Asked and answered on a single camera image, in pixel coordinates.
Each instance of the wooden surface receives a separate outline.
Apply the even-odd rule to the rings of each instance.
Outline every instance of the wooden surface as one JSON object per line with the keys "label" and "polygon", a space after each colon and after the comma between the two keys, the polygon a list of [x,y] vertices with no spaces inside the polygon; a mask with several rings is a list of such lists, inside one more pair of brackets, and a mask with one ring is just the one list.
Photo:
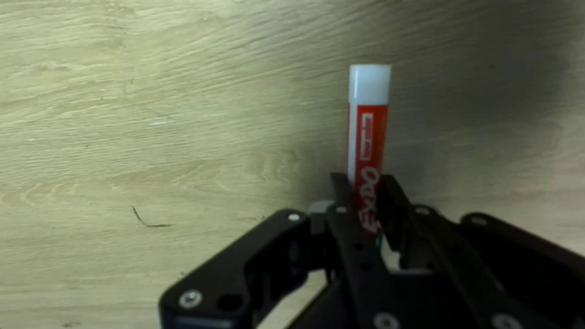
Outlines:
{"label": "wooden surface", "polygon": [[0,0],[0,327],[158,327],[181,274],[273,210],[329,197],[353,62],[395,64],[386,170],[415,201],[585,252],[583,12]]}

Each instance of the black metal bracket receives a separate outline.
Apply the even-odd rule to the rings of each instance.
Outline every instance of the black metal bracket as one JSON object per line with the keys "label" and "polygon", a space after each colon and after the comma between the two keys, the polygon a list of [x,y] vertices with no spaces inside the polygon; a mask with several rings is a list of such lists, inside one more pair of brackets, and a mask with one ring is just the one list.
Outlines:
{"label": "black metal bracket", "polygon": [[585,325],[585,259],[487,213],[461,224],[413,206],[392,175],[377,212],[401,270],[388,270],[333,173],[326,213],[280,210],[172,285],[163,329],[253,329],[311,270],[328,285],[289,327],[578,329]]}

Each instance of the red label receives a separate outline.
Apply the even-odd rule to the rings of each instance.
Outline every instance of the red label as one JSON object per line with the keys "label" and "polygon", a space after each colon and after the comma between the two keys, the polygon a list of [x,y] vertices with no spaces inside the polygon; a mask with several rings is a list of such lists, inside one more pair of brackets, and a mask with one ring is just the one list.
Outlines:
{"label": "red label", "polygon": [[359,106],[357,122],[357,166],[355,166],[355,201],[362,226],[377,234],[377,184],[382,175],[386,106]]}

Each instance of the white cap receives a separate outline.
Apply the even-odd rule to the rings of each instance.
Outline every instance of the white cap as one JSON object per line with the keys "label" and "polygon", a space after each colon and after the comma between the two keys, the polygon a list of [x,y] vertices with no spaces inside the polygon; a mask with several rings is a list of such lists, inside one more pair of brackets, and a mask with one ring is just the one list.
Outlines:
{"label": "white cap", "polygon": [[349,69],[349,102],[388,104],[392,65],[353,64]]}

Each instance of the wood grain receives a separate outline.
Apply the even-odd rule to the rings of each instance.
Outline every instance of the wood grain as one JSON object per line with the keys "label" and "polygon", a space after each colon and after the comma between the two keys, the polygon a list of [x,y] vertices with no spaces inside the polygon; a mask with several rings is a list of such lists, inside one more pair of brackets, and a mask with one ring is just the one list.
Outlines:
{"label": "wood grain", "polygon": [[0,327],[158,327],[183,272],[329,197],[353,62],[395,65],[386,170],[413,199],[585,252],[583,11],[0,0]]}

